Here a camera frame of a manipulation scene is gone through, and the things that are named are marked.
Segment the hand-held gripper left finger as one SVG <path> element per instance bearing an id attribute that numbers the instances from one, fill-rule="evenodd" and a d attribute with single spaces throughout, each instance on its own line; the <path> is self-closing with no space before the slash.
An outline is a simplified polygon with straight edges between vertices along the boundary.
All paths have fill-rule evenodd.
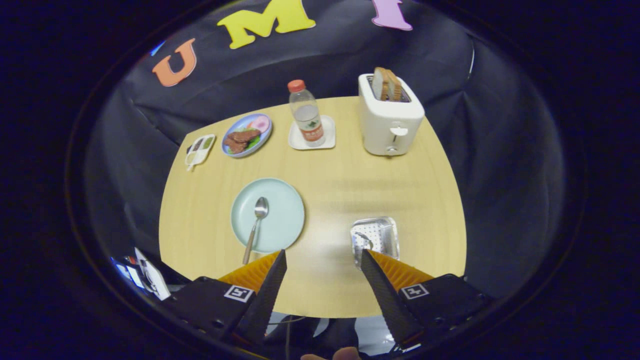
<path id="1" fill-rule="evenodd" d="M 220 278 L 200 276 L 162 303 L 194 332 L 251 349 L 264 342 L 287 269 L 281 249 Z"/>

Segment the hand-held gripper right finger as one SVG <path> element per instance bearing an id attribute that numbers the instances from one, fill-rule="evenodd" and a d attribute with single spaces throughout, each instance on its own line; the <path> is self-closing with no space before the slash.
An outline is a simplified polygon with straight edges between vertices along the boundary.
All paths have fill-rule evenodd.
<path id="1" fill-rule="evenodd" d="M 359 266 L 402 350 L 452 337 L 493 303 L 461 276 L 428 275 L 379 251 L 362 250 Z"/>

